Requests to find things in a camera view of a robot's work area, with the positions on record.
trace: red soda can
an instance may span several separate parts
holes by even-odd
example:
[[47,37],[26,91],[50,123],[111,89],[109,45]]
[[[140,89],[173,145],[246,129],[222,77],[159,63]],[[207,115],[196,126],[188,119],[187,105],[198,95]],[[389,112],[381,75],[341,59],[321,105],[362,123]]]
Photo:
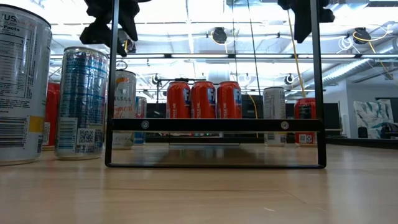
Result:
[[190,88],[187,82],[170,82],[167,88],[166,118],[191,118]]
[[193,84],[191,118],[216,118],[216,88],[212,82],[199,81]]
[[60,84],[49,83],[49,87],[47,88],[47,102],[45,104],[43,150],[51,150],[55,144],[59,96]]
[[[315,98],[299,99],[294,105],[294,118],[295,119],[316,119]],[[296,133],[296,144],[299,146],[316,146],[317,134],[314,132],[309,133]]]
[[237,82],[221,82],[217,89],[217,118],[242,118],[242,93]]

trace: energy drink can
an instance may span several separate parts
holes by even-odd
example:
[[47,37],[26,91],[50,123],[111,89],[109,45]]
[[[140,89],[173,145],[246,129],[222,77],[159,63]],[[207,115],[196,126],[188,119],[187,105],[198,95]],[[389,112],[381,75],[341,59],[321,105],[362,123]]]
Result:
[[[145,97],[136,97],[136,118],[146,118],[147,117],[147,99]],[[145,144],[145,135],[143,132],[134,133],[134,145]]]
[[[262,95],[264,119],[285,119],[286,105],[283,87],[265,88]],[[267,146],[284,146],[286,133],[265,133],[264,140]]]
[[199,81],[193,84],[191,118],[216,118],[216,88],[212,82]]
[[100,157],[107,74],[106,54],[86,47],[65,49],[55,139],[58,159]]
[[40,157],[51,39],[46,20],[0,4],[0,166]]
[[45,104],[43,151],[54,150],[59,97],[60,84],[49,83],[49,87],[47,87],[47,102]]
[[175,81],[167,88],[166,118],[191,118],[190,88],[187,82]]
[[[136,74],[118,70],[116,71],[114,92],[114,118],[134,118],[136,104]],[[132,131],[114,131],[112,148],[130,149],[134,141]]]
[[242,118],[242,93],[237,82],[221,82],[217,89],[217,118]]
[[[294,118],[295,119],[315,119],[317,118],[315,109],[315,98],[299,99],[294,105]],[[303,147],[315,147],[318,144],[317,134],[314,132],[309,133],[296,133],[296,144]]]

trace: duct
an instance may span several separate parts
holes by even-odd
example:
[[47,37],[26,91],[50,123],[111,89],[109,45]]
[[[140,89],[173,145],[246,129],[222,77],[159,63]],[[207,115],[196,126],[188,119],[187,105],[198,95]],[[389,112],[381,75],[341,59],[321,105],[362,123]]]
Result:
[[[379,44],[375,50],[379,54],[398,54],[398,37],[395,37],[391,40],[388,40],[382,44]],[[366,54],[372,54],[373,51],[368,50]],[[340,64],[337,65],[325,72],[322,73],[322,82],[323,86],[330,85],[331,83],[338,83],[348,77],[351,77],[353,75],[356,75],[358,73],[364,72],[368,69],[371,69],[372,67],[375,67],[377,65],[377,62],[373,58],[365,58],[365,59],[360,59],[348,64]],[[305,72],[302,74],[303,77],[311,76],[311,79],[313,79],[313,72]],[[295,88],[299,86],[299,82],[295,82],[291,88]],[[312,88],[314,87],[314,82],[310,82],[306,84],[304,87],[305,88]]]

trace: ceiling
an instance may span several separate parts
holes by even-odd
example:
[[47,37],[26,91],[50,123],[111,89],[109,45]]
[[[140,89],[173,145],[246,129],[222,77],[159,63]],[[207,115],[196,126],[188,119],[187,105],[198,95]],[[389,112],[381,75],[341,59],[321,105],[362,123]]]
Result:
[[[65,47],[82,46],[79,36],[82,30],[94,21],[93,17],[86,15],[87,6],[84,0],[2,2],[35,12],[51,23],[53,60],[50,74],[51,80],[59,81],[60,59],[55,59],[56,56],[63,54]],[[292,54],[287,12],[276,3],[261,3],[260,0],[249,2],[250,11],[247,6],[238,3],[232,11],[225,0],[152,0],[142,3],[141,11],[135,19],[139,34],[139,41],[136,42],[137,54]],[[323,54],[350,54],[354,47],[361,53],[367,52],[368,44],[353,44],[353,47],[342,50],[342,40],[347,33],[352,34],[355,27],[366,27],[372,38],[382,37],[387,33],[384,38],[373,42],[375,46],[398,33],[396,8],[366,6],[367,4],[328,6],[333,10],[336,19],[334,23],[320,24]],[[294,24],[294,14],[290,15]],[[228,35],[226,45],[217,44],[211,38],[211,32],[215,27],[224,27]],[[109,53],[109,48],[105,45],[90,47]],[[308,37],[304,43],[297,44],[296,48],[298,54],[311,54],[312,38]],[[260,88],[281,86],[284,84],[284,77],[290,73],[297,76],[294,60],[259,61],[257,65],[253,59],[131,58],[125,62],[129,65],[128,70],[138,74],[137,89],[142,91],[156,89],[155,85],[151,84],[151,78],[156,74],[160,78],[201,78],[208,75],[209,64],[228,65],[223,68],[228,68],[230,80],[238,79],[239,84],[249,93],[251,89],[258,88],[257,74]],[[323,63],[323,68],[339,63],[346,62],[342,58],[340,62]],[[301,72],[306,72],[312,68],[312,63],[300,63],[299,68]]]

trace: soda can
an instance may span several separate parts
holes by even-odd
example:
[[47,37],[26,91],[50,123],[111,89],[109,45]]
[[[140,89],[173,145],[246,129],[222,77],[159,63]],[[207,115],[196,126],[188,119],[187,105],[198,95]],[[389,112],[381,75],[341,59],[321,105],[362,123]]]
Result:
[[[146,118],[147,117],[147,99],[145,97],[136,97],[136,118]],[[134,145],[145,144],[145,135],[143,132],[134,133]]]
[[[316,119],[315,98],[299,99],[294,105],[295,119]],[[296,144],[303,147],[315,147],[318,144],[317,134],[314,132],[295,133]]]
[[34,162],[41,155],[52,33],[49,22],[26,9],[0,4],[0,15],[3,166]]
[[237,82],[221,82],[217,89],[217,118],[242,118],[242,93]]
[[59,97],[60,84],[49,83],[49,86],[47,87],[47,102],[45,104],[43,151],[54,150]]
[[[136,74],[117,70],[114,91],[114,118],[134,118],[136,104]],[[131,149],[134,141],[132,131],[114,131],[112,148]]]
[[191,118],[216,118],[216,88],[212,82],[199,81],[193,84]]
[[[262,94],[264,119],[285,119],[285,91],[283,87],[265,88]],[[267,146],[284,146],[286,133],[265,133],[265,144]]]
[[166,118],[191,118],[190,88],[187,82],[170,82],[167,88]]
[[100,157],[107,75],[106,54],[86,47],[68,47],[64,50],[55,138],[57,159]]

